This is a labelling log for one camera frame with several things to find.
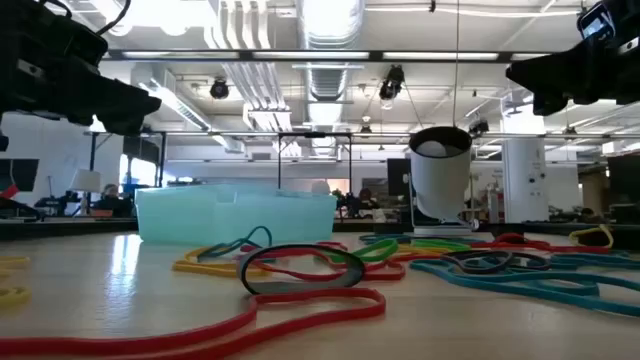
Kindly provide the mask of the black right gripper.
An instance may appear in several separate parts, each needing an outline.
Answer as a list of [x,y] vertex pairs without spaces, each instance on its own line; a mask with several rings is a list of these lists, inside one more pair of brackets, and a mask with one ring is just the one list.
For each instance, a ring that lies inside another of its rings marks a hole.
[[576,104],[640,101],[640,28],[610,37],[605,30],[588,35],[573,48],[513,62],[505,76],[533,92],[533,114],[551,116]]

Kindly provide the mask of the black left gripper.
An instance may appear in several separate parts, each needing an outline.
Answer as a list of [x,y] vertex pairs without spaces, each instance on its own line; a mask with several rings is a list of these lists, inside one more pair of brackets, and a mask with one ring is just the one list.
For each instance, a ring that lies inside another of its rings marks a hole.
[[107,42],[70,11],[53,13],[48,2],[64,6],[59,0],[0,0],[0,113],[66,118],[82,126],[97,119],[110,133],[139,134],[161,100],[101,76]]

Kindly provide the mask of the thick yellow rubber band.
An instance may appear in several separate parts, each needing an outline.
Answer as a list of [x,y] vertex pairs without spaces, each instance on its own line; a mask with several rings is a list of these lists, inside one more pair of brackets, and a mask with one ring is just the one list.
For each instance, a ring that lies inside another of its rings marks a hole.
[[609,227],[603,224],[597,227],[573,231],[568,235],[568,238],[576,246],[609,249],[614,243],[614,238]]

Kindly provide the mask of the red rubber band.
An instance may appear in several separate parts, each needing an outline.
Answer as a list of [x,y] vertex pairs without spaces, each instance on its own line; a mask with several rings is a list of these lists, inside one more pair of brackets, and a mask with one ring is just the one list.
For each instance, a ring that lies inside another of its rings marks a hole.
[[593,253],[608,254],[612,245],[588,246],[578,243],[577,245],[552,245],[546,241],[531,240],[524,235],[517,233],[504,233],[497,236],[491,242],[473,242],[470,244],[473,249],[531,249],[551,253]]
[[[347,246],[345,246],[344,244],[340,243],[340,242],[317,242],[316,245],[319,246],[324,246],[324,247],[329,247],[329,248],[333,248],[333,249],[338,249],[338,250],[342,250],[342,251],[348,251],[349,248]],[[255,249],[260,248],[257,245],[242,245],[240,247],[240,251],[242,252],[249,252]]]
[[[303,272],[302,270],[290,270],[277,264],[280,259],[302,257],[312,257],[320,265],[326,265],[329,271],[327,273]],[[326,246],[284,247],[270,250],[260,253],[257,259],[250,261],[250,265],[265,272],[285,274],[307,282],[330,282],[350,278],[355,278],[356,283],[361,281],[398,281],[406,275],[402,264],[388,260],[387,257],[367,263],[352,253]]]
[[[256,329],[227,342],[215,339],[241,329],[257,318],[266,304],[300,303],[324,298],[361,298],[371,302],[361,308],[331,310],[287,320]],[[116,356],[122,360],[220,360],[269,340],[323,325],[373,318],[386,311],[386,298],[368,288],[339,288],[302,293],[253,295],[247,310],[228,320],[209,326],[158,336],[134,338],[30,337],[0,338],[0,358],[17,356],[74,355],[81,357]]]

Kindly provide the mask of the translucent teal plastic bin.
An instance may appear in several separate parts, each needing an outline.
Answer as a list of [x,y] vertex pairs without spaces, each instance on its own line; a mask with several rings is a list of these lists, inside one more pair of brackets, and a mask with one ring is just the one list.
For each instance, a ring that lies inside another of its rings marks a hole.
[[138,232],[148,243],[206,246],[231,242],[264,226],[274,244],[331,239],[337,200],[329,194],[252,184],[138,189]]

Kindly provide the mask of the dark teal rubber band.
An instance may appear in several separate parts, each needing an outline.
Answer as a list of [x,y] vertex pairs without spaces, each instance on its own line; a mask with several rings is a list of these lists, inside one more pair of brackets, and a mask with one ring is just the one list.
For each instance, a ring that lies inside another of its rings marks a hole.
[[261,245],[251,240],[254,234],[259,231],[263,231],[266,234],[266,247],[271,247],[273,245],[272,232],[265,226],[257,226],[244,237],[238,238],[230,243],[220,243],[205,249],[202,253],[196,256],[196,259],[198,261],[204,261],[219,258],[232,253],[245,245],[253,246],[254,248],[261,248]]

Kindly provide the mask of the green rubber band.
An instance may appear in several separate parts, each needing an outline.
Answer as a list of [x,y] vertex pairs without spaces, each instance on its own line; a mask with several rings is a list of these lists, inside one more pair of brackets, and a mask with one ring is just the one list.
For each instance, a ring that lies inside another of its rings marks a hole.
[[467,244],[442,239],[416,239],[411,245],[417,248],[442,249],[449,252],[467,251],[471,247]]
[[324,256],[330,259],[332,263],[350,263],[360,261],[362,263],[383,262],[394,255],[399,249],[396,240],[383,239],[379,242],[367,245],[353,252],[346,251],[342,248],[329,247],[320,250]]

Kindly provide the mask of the thin black rubber band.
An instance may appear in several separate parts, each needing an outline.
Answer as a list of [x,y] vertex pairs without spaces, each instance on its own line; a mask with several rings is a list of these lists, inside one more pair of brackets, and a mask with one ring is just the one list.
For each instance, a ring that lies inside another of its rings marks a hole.
[[473,275],[496,274],[510,269],[546,271],[551,268],[547,258],[524,252],[500,250],[449,252],[441,255],[440,259],[457,266],[464,273]]

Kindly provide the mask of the lamp with white shade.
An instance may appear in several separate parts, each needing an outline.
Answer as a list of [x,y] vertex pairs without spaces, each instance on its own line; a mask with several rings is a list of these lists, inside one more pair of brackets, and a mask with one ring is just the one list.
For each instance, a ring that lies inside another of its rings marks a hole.
[[88,169],[77,169],[69,189],[82,194],[81,214],[90,213],[91,196],[101,192],[101,174]]

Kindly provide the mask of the person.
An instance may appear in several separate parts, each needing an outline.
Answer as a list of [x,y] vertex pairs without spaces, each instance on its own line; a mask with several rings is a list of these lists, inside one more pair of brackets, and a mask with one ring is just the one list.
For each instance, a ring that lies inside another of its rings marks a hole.
[[373,198],[370,189],[362,188],[359,195],[352,201],[351,210],[355,216],[361,216],[362,211],[372,211],[380,208],[378,202]]
[[126,194],[119,192],[119,186],[115,184],[107,184],[100,199],[94,203],[93,211],[97,214],[110,214],[111,217],[126,218],[131,217],[133,213],[133,202]]

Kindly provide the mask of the white pillar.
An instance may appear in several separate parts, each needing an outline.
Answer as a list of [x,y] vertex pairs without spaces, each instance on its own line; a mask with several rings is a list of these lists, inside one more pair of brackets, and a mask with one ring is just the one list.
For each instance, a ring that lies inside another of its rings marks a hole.
[[523,223],[548,219],[544,118],[525,105],[503,114],[501,129],[506,221]]

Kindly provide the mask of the white cylindrical lamp on stand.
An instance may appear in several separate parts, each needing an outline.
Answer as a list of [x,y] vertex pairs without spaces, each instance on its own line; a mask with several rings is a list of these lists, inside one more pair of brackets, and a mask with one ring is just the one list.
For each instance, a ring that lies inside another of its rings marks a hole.
[[474,230],[460,217],[469,186],[471,146],[469,133],[454,126],[429,127],[411,136],[410,211],[435,221],[421,225],[413,214],[416,236],[467,236]]

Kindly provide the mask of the black crossbar with light strips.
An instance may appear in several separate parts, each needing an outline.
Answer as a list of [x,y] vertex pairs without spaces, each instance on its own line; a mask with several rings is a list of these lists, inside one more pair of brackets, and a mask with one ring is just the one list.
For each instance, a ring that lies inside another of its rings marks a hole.
[[545,56],[544,52],[383,50],[128,50],[112,49],[104,61],[120,62],[349,62],[499,63]]

